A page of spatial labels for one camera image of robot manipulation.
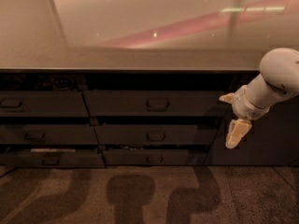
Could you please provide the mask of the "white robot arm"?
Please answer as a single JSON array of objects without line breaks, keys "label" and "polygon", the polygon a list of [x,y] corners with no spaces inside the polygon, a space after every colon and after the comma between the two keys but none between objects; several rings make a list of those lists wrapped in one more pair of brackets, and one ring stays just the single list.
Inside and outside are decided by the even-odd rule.
[{"label": "white robot arm", "polygon": [[232,106],[232,119],[225,146],[235,148],[249,132],[252,122],[269,112],[270,107],[299,94],[299,51],[279,48],[267,52],[260,62],[260,74],[236,92],[220,97]]}]

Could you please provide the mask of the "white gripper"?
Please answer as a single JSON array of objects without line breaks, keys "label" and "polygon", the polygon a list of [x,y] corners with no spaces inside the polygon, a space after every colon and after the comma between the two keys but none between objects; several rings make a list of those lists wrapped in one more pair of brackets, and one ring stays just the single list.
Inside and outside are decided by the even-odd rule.
[{"label": "white gripper", "polygon": [[229,149],[237,147],[242,138],[250,131],[251,120],[259,119],[270,110],[270,108],[259,108],[253,105],[246,97],[245,90],[246,85],[243,85],[235,93],[231,92],[219,98],[224,103],[232,104],[234,114],[239,117],[239,119],[232,119],[229,124],[225,141],[225,146]]}]

